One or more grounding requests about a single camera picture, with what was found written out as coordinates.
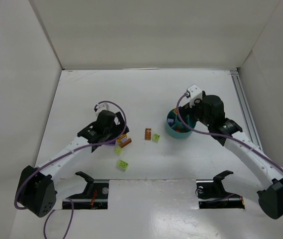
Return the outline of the brown 2x4 lego plate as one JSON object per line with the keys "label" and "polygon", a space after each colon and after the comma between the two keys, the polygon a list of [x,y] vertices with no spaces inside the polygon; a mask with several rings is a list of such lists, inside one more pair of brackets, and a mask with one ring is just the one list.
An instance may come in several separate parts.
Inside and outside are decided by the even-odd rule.
{"label": "brown 2x4 lego plate", "polygon": [[144,139],[145,140],[151,140],[151,138],[152,138],[152,129],[151,128],[145,128]]}

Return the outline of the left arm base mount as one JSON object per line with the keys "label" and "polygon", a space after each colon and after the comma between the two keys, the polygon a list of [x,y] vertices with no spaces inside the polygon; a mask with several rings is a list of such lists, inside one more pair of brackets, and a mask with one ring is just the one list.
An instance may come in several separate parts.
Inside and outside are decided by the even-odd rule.
{"label": "left arm base mount", "polygon": [[73,201],[75,210],[107,210],[109,180],[95,180],[86,173],[79,171],[75,173],[76,179],[81,178],[84,187],[80,192],[68,196]]}

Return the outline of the dark purple lego brick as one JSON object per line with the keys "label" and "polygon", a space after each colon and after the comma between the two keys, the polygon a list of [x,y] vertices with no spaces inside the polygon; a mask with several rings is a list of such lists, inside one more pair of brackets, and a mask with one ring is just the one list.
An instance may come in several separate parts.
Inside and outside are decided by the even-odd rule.
{"label": "dark purple lego brick", "polygon": [[116,145],[116,140],[112,140],[111,142],[108,143],[108,145]]}

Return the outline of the brown lego brick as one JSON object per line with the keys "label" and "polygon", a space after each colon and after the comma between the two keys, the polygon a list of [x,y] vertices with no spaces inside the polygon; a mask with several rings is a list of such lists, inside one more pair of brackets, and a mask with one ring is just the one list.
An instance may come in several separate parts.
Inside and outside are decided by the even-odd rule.
{"label": "brown lego brick", "polygon": [[129,139],[127,139],[125,142],[121,143],[121,144],[120,144],[120,147],[121,147],[121,148],[124,148],[125,146],[127,146],[127,145],[130,144],[131,142],[132,142],[132,139],[129,138]]}

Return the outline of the aluminium rail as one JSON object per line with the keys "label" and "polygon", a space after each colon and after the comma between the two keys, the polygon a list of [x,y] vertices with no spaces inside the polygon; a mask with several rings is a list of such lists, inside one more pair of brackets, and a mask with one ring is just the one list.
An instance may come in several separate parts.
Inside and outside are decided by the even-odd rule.
{"label": "aluminium rail", "polygon": [[256,125],[246,98],[246,94],[241,83],[240,75],[238,70],[231,70],[230,76],[232,78],[234,88],[237,94],[237,98],[241,107],[246,129],[244,132],[248,135],[251,142],[258,147],[260,151],[263,151],[263,147],[256,129]]}

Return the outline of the green 2x2 lego brick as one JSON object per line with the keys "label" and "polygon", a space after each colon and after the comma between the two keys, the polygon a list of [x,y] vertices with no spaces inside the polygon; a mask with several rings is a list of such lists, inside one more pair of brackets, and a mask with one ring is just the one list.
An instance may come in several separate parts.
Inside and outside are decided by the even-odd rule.
{"label": "green 2x2 lego brick", "polygon": [[117,155],[121,155],[123,153],[123,148],[117,146],[114,150]]}

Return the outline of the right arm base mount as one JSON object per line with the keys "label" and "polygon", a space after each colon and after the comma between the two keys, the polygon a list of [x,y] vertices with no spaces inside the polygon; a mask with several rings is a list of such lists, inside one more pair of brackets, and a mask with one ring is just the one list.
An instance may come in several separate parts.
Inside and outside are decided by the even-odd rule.
{"label": "right arm base mount", "polygon": [[195,194],[198,197],[199,209],[245,209],[241,196],[226,192],[222,180],[232,171],[225,170],[213,179],[196,180]]}

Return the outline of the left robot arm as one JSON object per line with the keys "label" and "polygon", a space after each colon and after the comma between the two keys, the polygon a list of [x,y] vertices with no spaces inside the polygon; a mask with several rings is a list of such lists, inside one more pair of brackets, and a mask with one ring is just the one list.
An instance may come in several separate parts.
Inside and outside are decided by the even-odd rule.
{"label": "left robot arm", "polygon": [[15,208],[29,210],[39,218],[47,215],[58,199],[65,198],[68,188],[63,182],[68,170],[80,160],[80,151],[88,148],[94,152],[128,131],[123,111],[101,110],[96,120],[81,129],[57,156],[37,167],[26,166],[22,170],[14,198]]}

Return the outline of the yellow black striped lego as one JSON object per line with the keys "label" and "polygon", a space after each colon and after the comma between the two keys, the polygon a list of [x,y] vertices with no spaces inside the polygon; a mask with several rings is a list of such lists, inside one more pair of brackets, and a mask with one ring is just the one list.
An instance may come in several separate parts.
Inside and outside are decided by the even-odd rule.
{"label": "yellow black striped lego", "polygon": [[124,138],[128,139],[128,135],[127,135],[126,133],[125,133],[125,134],[122,134],[122,135],[117,139],[117,142],[121,143],[121,140],[124,139]]}

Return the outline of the green 2x2 lego near finger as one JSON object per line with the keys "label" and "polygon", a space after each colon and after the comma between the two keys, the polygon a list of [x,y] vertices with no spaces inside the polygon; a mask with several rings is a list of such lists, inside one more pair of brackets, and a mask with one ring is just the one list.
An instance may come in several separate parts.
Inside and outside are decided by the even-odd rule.
{"label": "green 2x2 lego near finger", "polygon": [[153,134],[152,140],[153,140],[154,142],[158,143],[159,140],[160,140],[160,135],[158,135],[158,134],[156,134],[156,133]]}

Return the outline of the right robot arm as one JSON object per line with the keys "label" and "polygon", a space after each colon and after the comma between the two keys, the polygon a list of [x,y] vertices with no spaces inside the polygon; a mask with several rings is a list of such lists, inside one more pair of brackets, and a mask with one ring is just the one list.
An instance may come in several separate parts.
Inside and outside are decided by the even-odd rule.
{"label": "right robot arm", "polygon": [[194,97],[184,93],[182,98],[189,102],[184,106],[177,103],[177,116],[191,131],[202,134],[186,123],[186,118],[200,122],[221,146],[232,152],[258,179],[256,183],[240,180],[230,170],[225,170],[213,178],[213,188],[200,195],[202,199],[228,198],[239,195],[259,204],[262,211],[272,219],[283,216],[283,168],[269,159],[258,149],[235,121],[226,118],[224,104],[216,95],[200,92]]}

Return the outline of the green 2x4 lego brick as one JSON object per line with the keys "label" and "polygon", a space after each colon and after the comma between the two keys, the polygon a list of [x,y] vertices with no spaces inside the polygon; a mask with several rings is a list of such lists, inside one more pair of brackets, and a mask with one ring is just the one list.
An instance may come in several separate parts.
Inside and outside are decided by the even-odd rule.
{"label": "green 2x4 lego brick", "polygon": [[127,168],[129,167],[129,164],[123,160],[119,160],[117,162],[117,167],[120,169],[120,170],[123,170],[123,171],[126,171]]}

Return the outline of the teal divided round container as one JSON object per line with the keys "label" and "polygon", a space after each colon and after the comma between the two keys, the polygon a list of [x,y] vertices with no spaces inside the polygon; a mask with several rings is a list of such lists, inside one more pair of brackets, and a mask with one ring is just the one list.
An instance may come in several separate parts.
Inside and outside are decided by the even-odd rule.
{"label": "teal divided round container", "polygon": [[[167,119],[173,119],[174,124],[173,125],[168,124]],[[186,126],[183,125],[183,123],[178,118],[176,109],[169,111],[167,115],[167,119],[166,119],[166,131],[171,137],[175,139],[186,139],[191,135],[192,130],[188,129]],[[184,131],[178,132],[177,128],[182,128]]]}

